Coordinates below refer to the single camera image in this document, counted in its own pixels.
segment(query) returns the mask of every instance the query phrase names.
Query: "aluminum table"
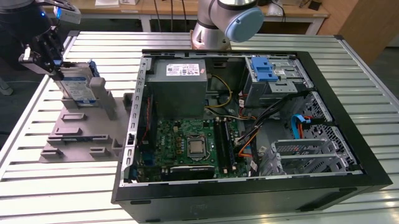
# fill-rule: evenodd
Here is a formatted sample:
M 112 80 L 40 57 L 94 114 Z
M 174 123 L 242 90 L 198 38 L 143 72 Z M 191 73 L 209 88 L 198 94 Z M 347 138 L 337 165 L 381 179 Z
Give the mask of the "aluminum table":
M 399 223 L 399 102 L 346 41 L 333 36 L 257 35 L 234 49 L 309 51 L 394 181 L 325 211 L 197 220 L 179 223 Z M 190 34 L 80 32 L 66 42 L 64 58 L 94 59 L 106 87 L 134 92 L 142 49 L 190 49 Z M 0 152 L 2 224 L 131 224 L 110 203 L 116 162 L 38 163 L 63 104 L 44 77 Z

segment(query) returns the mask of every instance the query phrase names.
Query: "power supply label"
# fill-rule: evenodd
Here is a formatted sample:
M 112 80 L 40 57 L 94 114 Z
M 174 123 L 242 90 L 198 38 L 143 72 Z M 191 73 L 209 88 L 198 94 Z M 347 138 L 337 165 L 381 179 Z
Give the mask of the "power supply label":
M 199 76 L 201 65 L 199 64 L 168 64 L 167 76 Z
M 79 106 L 94 106 L 96 98 L 86 77 L 64 77 L 62 84 Z

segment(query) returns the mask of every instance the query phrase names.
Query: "motherboard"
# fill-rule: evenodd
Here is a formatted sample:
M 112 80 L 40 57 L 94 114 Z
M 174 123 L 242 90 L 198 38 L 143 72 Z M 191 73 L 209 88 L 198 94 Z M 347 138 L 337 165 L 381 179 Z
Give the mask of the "motherboard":
M 195 173 L 211 175 L 211 178 L 247 176 L 245 160 L 234 160 L 234 139 L 239 136 L 237 120 L 223 122 L 223 131 L 229 135 L 223 147 L 229 149 L 226 153 L 233 153 L 229 157 L 218 152 L 222 143 L 215 127 L 219 124 L 214 119 L 158 121 L 156 150 L 151 154 L 143 153 L 143 163 L 147 165 L 143 176 L 148 181 L 164 181 L 172 175 L 174 180 L 180 180 L 180 176 L 190 177 Z M 231 169 L 222 168 L 229 167 L 222 166 L 225 163 L 230 164 Z

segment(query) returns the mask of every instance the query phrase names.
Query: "table leg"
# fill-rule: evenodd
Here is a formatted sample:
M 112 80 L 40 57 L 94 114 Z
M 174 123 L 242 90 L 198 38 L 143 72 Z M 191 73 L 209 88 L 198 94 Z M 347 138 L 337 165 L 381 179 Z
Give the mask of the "table leg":
M 314 22 L 310 25 L 310 28 L 306 31 L 306 35 L 318 35 L 319 29 L 322 27 L 325 18 L 315 18 Z
M 151 15 L 140 15 L 143 32 L 151 32 Z

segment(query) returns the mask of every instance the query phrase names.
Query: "blue drive bay latch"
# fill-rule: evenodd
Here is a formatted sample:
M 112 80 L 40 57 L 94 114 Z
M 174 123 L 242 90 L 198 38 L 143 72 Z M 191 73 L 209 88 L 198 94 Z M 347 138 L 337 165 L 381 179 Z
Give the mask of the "blue drive bay latch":
M 251 62 L 259 82 L 275 82 L 279 80 L 279 77 L 274 73 L 274 65 L 269 62 L 266 57 L 253 57 Z

